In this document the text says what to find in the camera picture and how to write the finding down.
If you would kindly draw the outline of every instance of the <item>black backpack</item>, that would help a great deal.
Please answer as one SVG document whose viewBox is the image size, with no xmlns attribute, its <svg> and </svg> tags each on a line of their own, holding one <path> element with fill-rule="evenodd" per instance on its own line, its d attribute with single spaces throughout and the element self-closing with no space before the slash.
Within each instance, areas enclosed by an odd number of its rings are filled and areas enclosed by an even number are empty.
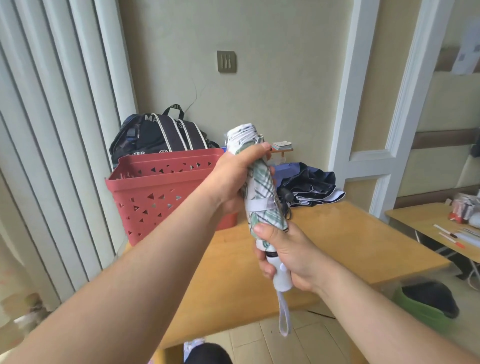
<svg viewBox="0 0 480 364">
<path fill-rule="evenodd" d="M 178 119 L 168 115 L 170 108 L 180 111 Z M 113 167 L 116 167 L 119 158 L 127 155 L 208 148 L 219 146 L 209 141 L 194 122 L 183 120 L 180 105 L 173 104 L 162 115 L 133 114 L 127 117 L 109 152 Z"/>
</svg>

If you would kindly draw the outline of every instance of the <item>white door frame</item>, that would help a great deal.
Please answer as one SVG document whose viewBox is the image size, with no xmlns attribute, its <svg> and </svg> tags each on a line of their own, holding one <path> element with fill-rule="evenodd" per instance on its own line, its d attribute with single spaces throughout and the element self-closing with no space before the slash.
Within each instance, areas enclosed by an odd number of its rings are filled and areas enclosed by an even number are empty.
<svg viewBox="0 0 480 364">
<path fill-rule="evenodd" d="M 369 212 L 383 220 L 398 194 L 454 2 L 422 0 L 385 149 L 350 154 L 379 5 L 354 2 L 328 169 L 338 188 L 345 179 L 378 177 Z"/>
</svg>

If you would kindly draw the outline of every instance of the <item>person's right hand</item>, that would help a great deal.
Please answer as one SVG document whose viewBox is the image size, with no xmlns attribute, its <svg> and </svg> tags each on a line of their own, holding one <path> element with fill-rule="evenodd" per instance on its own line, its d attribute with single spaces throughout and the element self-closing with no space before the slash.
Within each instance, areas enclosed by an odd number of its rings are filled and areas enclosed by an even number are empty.
<svg viewBox="0 0 480 364">
<path fill-rule="evenodd" d="M 272 225 L 258 223 L 253 231 L 258 237 L 272 244 L 283 264 L 290 269 L 295 287 L 303 291 L 317 292 L 318 265 L 323 253 L 293 222 L 288 222 L 288 231 L 284 232 Z M 267 262 L 265 252 L 254 244 L 254 251 L 264 275 L 273 279 L 276 269 Z"/>
</svg>

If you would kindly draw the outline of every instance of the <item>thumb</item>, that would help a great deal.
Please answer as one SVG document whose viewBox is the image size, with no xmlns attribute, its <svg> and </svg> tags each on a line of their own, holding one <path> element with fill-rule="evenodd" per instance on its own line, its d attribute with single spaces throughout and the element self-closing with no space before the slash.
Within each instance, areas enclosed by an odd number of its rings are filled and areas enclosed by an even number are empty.
<svg viewBox="0 0 480 364">
<path fill-rule="evenodd" d="M 257 159 L 263 157 L 269 150 L 270 144 L 267 142 L 255 144 L 238 153 L 237 159 L 243 167 L 248 167 Z"/>
<path fill-rule="evenodd" d="M 275 226 L 258 223 L 253 227 L 253 231 L 259 238 L 269 242 L 277 250 L 286 248 L 288 245 L 288 235 Z"/>
</svg>

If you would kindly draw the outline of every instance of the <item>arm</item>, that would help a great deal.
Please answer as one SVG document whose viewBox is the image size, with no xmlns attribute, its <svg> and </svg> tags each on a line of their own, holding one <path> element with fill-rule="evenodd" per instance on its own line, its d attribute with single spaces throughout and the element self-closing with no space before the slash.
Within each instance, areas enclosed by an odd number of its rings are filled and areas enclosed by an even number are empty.
<svg viewBox="0 0 480 364">
<path fill-rule="evenodd" d="M 295 286 L 325 301 L 369 363 L 480 363 L 320 251 L 295 224 L 289 223 L 287 233 L 265 224 L 254 230 L 276 248 Z M 275 267 L 264 252 L 256 254 L 271 278 Z"/>
<path fill-rule="evenodd" d="M 264 143 L 225 153 L 164 222 L 60 306 L 5 363 L 147 363 L 218 222 L 243 203 L 238 190 L 247 166 L 269 149 Z"/>
</svg>

